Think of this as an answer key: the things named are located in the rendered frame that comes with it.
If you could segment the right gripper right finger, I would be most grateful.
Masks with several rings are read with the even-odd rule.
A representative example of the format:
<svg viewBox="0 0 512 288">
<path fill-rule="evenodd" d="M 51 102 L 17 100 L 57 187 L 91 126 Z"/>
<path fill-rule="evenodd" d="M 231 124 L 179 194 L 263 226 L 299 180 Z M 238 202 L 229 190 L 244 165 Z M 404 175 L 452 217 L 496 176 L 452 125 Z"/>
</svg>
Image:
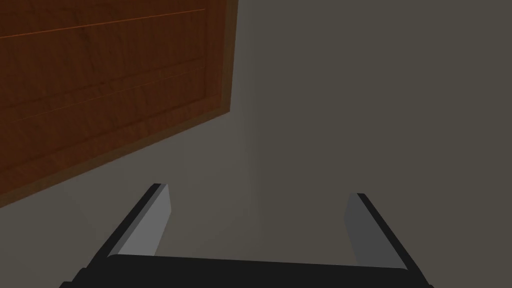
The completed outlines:
<svg viewBox="0 0 512 288">
<path fill-rule="evenodd" d="M 417 270 L 417 264 L 366 194 L 349 194 L 343 219 L 359 266 Z"/>
</svg>

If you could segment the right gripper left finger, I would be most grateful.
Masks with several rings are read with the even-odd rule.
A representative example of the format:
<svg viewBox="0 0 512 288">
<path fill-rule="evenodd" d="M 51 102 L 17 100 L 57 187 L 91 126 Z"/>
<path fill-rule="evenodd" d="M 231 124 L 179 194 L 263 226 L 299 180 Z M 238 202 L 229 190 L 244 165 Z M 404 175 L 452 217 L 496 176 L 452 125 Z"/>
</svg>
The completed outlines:
<svg viewBox="0 0 512 288">
<path fill-rule="evenodd" d="M 112 255 L 153 256 L 172 212 L 167 184 L 154 183 L 93 256 L 98 264 Z"/>
</svg>

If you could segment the brown wooden door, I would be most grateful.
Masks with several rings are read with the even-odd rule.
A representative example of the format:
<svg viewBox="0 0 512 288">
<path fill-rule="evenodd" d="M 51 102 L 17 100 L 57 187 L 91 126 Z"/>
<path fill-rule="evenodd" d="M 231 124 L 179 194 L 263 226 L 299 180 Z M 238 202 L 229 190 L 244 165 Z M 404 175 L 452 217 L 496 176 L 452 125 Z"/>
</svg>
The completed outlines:
<svg viewBox="0 0 512 288">
<path fill-rule="evenodd" d="M 0 0 L 0 208 L 227 114 L 239 0 Z"/>
</svg>

